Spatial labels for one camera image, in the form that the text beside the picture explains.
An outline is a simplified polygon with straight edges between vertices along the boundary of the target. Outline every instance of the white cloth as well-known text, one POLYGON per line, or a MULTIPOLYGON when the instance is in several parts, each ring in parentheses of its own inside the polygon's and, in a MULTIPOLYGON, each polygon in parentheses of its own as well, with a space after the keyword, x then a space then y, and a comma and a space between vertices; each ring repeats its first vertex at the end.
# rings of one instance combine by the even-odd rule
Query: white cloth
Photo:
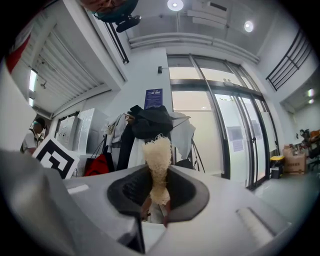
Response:
POLYGON ((34 135, 34 133, 31 130, 28 130, 22 142, 23 152, 26 152, 27 149, 36 149, 38 147, 38 142, 35 141, 35 138, 36 140, 38 140, 39 139, 38 135, 36 133, 34 135))
POLYGON ((139 139, 139 138, 134 139, 134 142, 131 148, 128 168, 141 166, 146 163, 144 153, 142 152, 142 145, 144 143, 145 141, 143 139, 139 139))
POLYGON ((115 147, 115 144, 121 141, 121 136, 126 128, 126 115, 121 114, 116 119, 111 117, 108 120, 110 120, 108 122, 108 129, 111 131, 111 134, 108 134, 106 137, 106 145, 109 146, 107 152, 112 153, 112 146, 115 147))
POLYGON ((196 128, 190 123, 189 117, 179 112, 170 113, 172 118, 183 118, 172 120, 173 130, 170 132, 171 144, 178 149, 182 159, 187 159, 191 150, 191 139, 196 128))

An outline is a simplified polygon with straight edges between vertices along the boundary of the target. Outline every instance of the red bag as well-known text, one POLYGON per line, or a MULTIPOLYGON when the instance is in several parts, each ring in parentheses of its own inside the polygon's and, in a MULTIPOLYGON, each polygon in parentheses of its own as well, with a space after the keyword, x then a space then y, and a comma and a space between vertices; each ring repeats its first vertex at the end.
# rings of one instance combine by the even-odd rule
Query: red bag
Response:
POLYGON ((89 166, 84 176, 93 176, 93 175, 100 175, 100 174, 107 174, 107 173, 109 173, 107 160, 105 155, 101 154, 96 159, 93 160, 92 164, 89 166))

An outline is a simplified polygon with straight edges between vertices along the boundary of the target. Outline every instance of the cardboard box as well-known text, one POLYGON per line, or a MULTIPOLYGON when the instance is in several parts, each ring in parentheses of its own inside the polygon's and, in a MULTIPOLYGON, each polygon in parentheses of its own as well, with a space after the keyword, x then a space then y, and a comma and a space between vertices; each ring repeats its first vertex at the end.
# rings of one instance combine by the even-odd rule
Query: cardboard box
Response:
POLYGON ((286 174, 305 174, 307 169, 306 155, 287 155, 284 158, 284 172, 286 174))

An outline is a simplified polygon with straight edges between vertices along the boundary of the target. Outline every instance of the person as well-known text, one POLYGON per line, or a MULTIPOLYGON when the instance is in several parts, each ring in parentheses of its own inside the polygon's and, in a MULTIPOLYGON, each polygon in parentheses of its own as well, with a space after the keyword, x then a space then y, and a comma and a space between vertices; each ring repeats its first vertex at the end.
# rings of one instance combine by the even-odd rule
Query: person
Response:
POLYGON ((36 151, 39 145, 39 136, 46 126, 46 122, 43 118, 38 117, 32 123, 31 128, 28 130, 26 136, 24 137, 21 151, 23 153, 30 153, 31 155, 36 151))

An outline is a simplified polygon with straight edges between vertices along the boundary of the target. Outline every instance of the railing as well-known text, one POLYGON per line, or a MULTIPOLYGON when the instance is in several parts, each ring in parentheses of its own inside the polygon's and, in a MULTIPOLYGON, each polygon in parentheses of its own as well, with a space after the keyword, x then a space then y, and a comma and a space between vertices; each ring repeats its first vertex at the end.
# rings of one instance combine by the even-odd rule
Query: railing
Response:
POLYGON ((285 53, 278 65, 266 77, 266 80, 269 80, 273 88, 277 91, 300 69, 311 51, 311 44, 303 31, 299 29, 289 50, 285 53))
POLYGON ((104 24, 105 24, 105 27, 108 30, 112 40, 113 40, 113 43, 114 43, 119 55, 121 56, 122 62, 124 64, 129 63, 129 59, 126 55, 125 49, 123 48, 123 46, 120 42, 120 39, 118 37, 117 31, 115 30, 114 25, 112 23, 106 23, 106 22, 104 24))

